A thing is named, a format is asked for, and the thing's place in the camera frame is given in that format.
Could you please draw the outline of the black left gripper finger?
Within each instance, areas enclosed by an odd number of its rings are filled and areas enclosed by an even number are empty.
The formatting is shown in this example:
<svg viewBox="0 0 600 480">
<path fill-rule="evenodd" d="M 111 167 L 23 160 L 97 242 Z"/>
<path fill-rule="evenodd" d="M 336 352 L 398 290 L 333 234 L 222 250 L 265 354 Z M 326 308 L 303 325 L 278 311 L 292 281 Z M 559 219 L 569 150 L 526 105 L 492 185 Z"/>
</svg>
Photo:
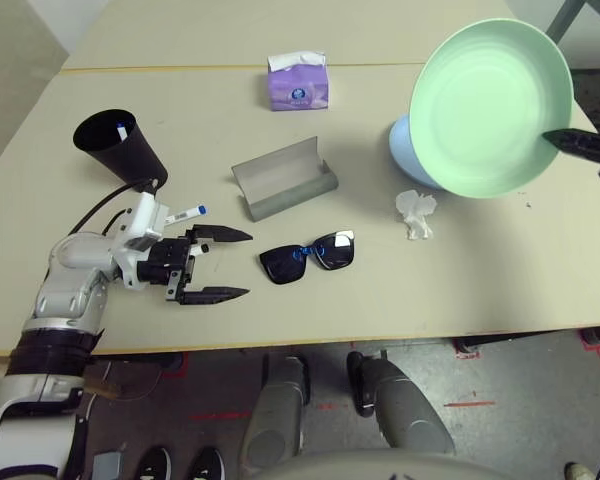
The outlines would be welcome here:
<svg viewBox="0 0 600 480">
<path fill-rule="evenodd" d="M 187 239 L 191 245 L 204 243 L 235 243 L 250 241 L 253 237 L 241 230 L 221 225 L 201 225 L 194 224 L 186 230 L 183 238 Z"/>
<path fill-rule="evenodd" d="M 182 291 L 177 295 L 180 305 L 213 305 L 236 299 L 249 293 L 237 287 L 205 287 L 198 291 Z"/>
</svg>

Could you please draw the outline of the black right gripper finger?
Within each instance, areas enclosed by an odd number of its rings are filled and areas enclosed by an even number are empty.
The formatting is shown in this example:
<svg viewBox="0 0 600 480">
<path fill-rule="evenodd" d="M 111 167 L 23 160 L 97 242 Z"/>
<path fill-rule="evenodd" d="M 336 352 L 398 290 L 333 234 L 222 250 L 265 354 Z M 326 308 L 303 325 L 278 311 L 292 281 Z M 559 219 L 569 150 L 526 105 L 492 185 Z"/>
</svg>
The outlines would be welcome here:
<svg viewBox="0 0 600 480">
<path fill-rule="evenodd" d="M 600 164 L 600 134 L 580 129 L 559 129 L 542 134 L 559 151 Z"/>
</svg>

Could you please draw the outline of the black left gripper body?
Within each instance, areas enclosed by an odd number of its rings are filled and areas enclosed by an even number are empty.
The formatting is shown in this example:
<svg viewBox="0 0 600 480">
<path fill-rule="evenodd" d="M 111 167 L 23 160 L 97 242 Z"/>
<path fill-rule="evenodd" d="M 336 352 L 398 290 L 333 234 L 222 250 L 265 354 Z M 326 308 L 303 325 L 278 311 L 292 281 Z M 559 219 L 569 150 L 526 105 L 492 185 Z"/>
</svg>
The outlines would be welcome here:
<svg viewBox="0 0 600 480">
<path fill-rule="evenodd" d="M 204 244 L 191 245 L 183 237 L 163 239 L 139 262 L 139 281 L 165 286 L 165 300 L 177 302 L 177 295 L 191 281 L 195 257 L 204 253 Z"/>
</svg>

